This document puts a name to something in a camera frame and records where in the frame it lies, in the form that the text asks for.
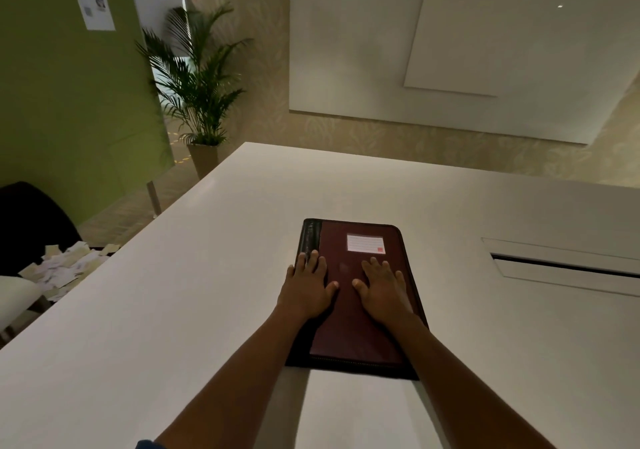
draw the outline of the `leather folder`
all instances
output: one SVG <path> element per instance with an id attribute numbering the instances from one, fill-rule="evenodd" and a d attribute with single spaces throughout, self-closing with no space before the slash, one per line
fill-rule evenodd
<path id="1" fill-rule="evenodd" d="M 324 285 L 338 281 L 332 307 L 298 333 L 287 366 L 418 380 L 409 360 L 389 332 L 362 307 L 353 279 L 369 281 L 362 261 L 376 257 L 400 270 L 413 312 L 428 326 L 409 267 L 400 230 L 391 225 L 306 219 L 298 253 L 317 250 L 326 258 Z"/>

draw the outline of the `hand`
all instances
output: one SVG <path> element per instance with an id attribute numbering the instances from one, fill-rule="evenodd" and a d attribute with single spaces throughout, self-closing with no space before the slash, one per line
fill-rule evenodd
<path id="1" fill-rule="evenodd" d="M 331 305 L 331 299 L 339 287 L 337 282 L 332 282 L 326 286 L 326 289 L 324 288 L 324 274 L 326 274 L 324 257 L 318 258 L 318 252 L 314 250 L 305 266 L 306 257 L 302 253 L 298 256 L 295 268 L 289 265 L 276 306 L 276 309 L 293 315 L 301 323 L 324 313 Z"/>
<path id="2" fill-rule="evenodd" d="M 372 318 L 388 328 L 407 313 L 413 314 L 402 272 L 398 270 L 394 275 L 389 262 L 385 260 L 380 265 L 375 257 L 371 263 L 362 261 L 362 269 L 369 279 L 369 287 L 360 279 L 353 279 L 352 284 Z"/>

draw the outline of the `white table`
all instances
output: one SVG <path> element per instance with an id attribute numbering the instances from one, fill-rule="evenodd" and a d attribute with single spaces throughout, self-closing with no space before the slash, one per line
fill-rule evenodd
<path id="1" fill-rule="evenodd" d="M 640 299 L 502 277 L 481 238 L 640 259 L 639 211 L 640 190 L 246 143 L 0 351 L 0 446 L 158 435 L 316 217 L 398 226 L 434 333 L 559 448 L 637 447 Z M 257 446 L 292 447 L 299 416 L 297 448 L 439 447 L 421 395 L 286 369 Z"/>

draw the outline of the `patterned wallpaper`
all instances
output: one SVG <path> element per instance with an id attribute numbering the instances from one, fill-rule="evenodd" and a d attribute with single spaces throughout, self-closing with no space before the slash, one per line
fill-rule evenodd
<path id="1" fill-rule="evenodd" d="M 227 121 L 228 156 L 245 141 L 640 187 L 640 77 L 590 146 L 289 112 L 289 0 L 231 1 L 220 35 L 254 38 L 236 58 L 248 90 Z"/>

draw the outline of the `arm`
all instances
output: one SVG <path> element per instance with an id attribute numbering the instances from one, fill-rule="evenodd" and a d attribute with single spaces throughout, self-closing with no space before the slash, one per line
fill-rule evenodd
<path id="1" fill-rule="evenodd" d="M 370 287 L 355 279 L 365 310 L 387 327 L 418 373 L 452 449 L 554 449 L 468 369 L 413 314 L 401 272 L 362 263 Z"/>
<path id="2" fill-rule="evenodd" d="M 267 403 L 302 325 L 331 304 L 337 283 L 324 288 L 326 261 L 300 254 L 273 313 L 156 439 L 166 449 L 251 449 Z"/>

